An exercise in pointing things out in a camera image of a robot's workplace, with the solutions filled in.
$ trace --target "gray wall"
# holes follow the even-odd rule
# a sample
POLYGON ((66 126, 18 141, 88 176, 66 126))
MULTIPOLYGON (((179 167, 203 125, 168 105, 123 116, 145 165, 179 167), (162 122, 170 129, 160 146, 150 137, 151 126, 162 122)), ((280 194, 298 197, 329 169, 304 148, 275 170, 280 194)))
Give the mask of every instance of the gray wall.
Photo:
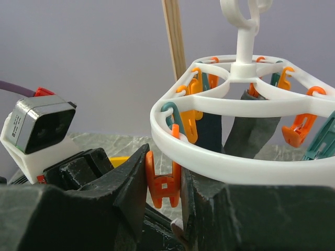
MULTIPOLYGON (((44 86, 76 102, 72 131, 150 134, 150 108, 174 83, 161 1, 0 3, 0 79, 44 86)), ((246 1, 241 7, 246 13, 246 1)), ((219 0, 180 0, 180 8, 188 65, 203 56, 235 54, 237 30, 225 20, 219 0)), ((334 86, 334 12, 333 0, 275 0, 261 16, 254 53, 291 60, 334 86)), ((239 98, 246 87, 233 85, 228 97, 239 98)), ((0 92, 1 124, 18 98, 0 92)), ((224 122, 225 138, 232 118, 224 122)), ((283 118, 281 125, 292 122, 283 118)), ((306 143, 322 122, 318 119, 306 143)), ((271 143, 285 143, 280 129, 271 143)), ((2 147, 0 157, 2 166, 13 170, 2 147)))

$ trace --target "gray sock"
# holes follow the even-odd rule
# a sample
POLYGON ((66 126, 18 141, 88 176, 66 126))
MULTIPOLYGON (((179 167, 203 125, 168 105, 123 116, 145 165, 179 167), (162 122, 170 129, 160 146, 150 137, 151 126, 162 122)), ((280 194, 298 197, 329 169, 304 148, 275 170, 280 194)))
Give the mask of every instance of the gray sock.
MULTIPOLYGON (((245 90, 241 100, 265 100, 261 95, 255 98, 245 90)), ((236 117, 224 146, 225 154, 254 158, 274 134, 279 118, 236 117)))

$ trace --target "wooden pole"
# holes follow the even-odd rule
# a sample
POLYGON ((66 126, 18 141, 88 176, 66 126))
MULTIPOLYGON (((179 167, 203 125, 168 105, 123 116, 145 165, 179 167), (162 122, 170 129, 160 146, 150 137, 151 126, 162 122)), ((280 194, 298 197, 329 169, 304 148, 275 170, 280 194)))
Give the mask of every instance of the wooden pole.
POLYGON ((177 81, 186 71, 182 26, 178 0, 162 0, 164 18, 169 38, 174 77, 177 81))

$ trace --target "gray marbled tabletop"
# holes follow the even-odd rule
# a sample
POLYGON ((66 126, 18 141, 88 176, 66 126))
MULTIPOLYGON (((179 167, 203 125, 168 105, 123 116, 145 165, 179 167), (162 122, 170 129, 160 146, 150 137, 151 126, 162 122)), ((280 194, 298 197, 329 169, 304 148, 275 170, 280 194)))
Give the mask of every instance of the gray marbled tabletop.
MULTIPOLYGON (((153 150, 155 160, 156 174, 166 174, 172 171, 172 162, 167 158, 156 146, 153 139, 150 137, 133 137, 124 135, 108 135, 95 133, 71 133, 70 137, 82 149, 94 149, 102 147, 109 157, 115 156, 130 156, 140 146, 149 143, 150 149, 153 150)), ((267 161, 299 161, 301 160, 306 149, 296 149, 289 145, 265 145, 263 149, 255 157, 267 161)), ((12 179, 22 175, 18 171, 12 179)), ((150 193, 147 193, 147 203, 153 207, 150 193)), ((161 213, 170 219, 182 217, 182 207, 179 202, 178 207, 171 208, 168 198, 163 199, 163 206, 158 209, 161 213)))

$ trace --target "green clothespin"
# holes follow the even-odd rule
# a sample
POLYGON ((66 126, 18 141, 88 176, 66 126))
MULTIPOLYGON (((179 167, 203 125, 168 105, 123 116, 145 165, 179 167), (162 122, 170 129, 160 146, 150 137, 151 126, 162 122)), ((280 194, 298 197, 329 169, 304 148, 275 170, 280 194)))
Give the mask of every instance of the green clothespin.
POLYGON ((278 85, 279 79, 281 78, 281 74, 280 72, 275 72, 272 74, 271 76, 271 81, 270 81, 270 85, 276 86, 278 85))
POLYGON ((202 72, 202 77, 203 77, 203 92, 206 90, 210 90, 207 73, 202 72))
POLYGON ((328 158, 335 153, 335 111, 320 128, 309 145, 302 161, 328 158))
POLYGON ((173 109, 173 119, 174 122, 172 121, 172 117, 168 116, 166 118, 166 124, 167 126, 169 126, 169 128, 172 130, 172 124, 178 124, 179 125, 179 132, 186 135, 185 134, 185 130, 184 130, 184 126, 183 126, 183 121, 182 118, 180 116, 179 110, 177 105, 174 102, 167 102, 166 104, 164 104, 161 108, 161 112, 167 111, 169 108, 173 109))

